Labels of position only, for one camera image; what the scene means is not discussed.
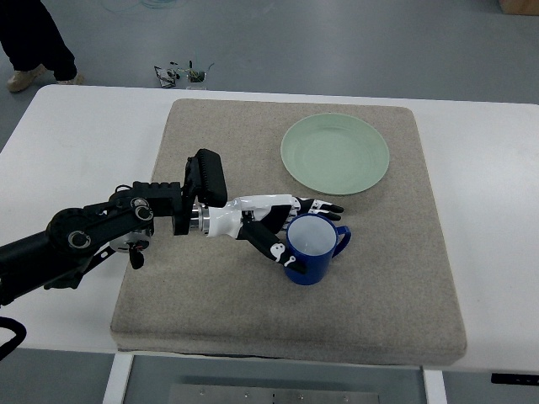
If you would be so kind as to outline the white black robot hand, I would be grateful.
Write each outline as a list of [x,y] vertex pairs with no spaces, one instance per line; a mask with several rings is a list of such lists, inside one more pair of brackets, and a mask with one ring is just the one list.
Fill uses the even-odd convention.
[[327,201],[291,194],[238,197],[221,208],[200,207],[199,229],[208,237],[230,236],[246,240],[268,259],[298,274],[307,268],[279,238],[299,215],[317,214],[339,221],[344,208]]

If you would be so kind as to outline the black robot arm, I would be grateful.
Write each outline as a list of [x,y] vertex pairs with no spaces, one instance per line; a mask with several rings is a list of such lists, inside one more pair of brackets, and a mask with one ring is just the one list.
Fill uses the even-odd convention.
[[195,202],[222,207],[226,201],[221,158],[200,149],[188,159],[182,183],[135,182],[106,202],[61,210],[44,231],[1,248],[1,303],[39,287],[75,289],[101,263],[99,252],[111,251],[107,243],[152,231],[157,217],[171,218],[175,236],[186,235]]

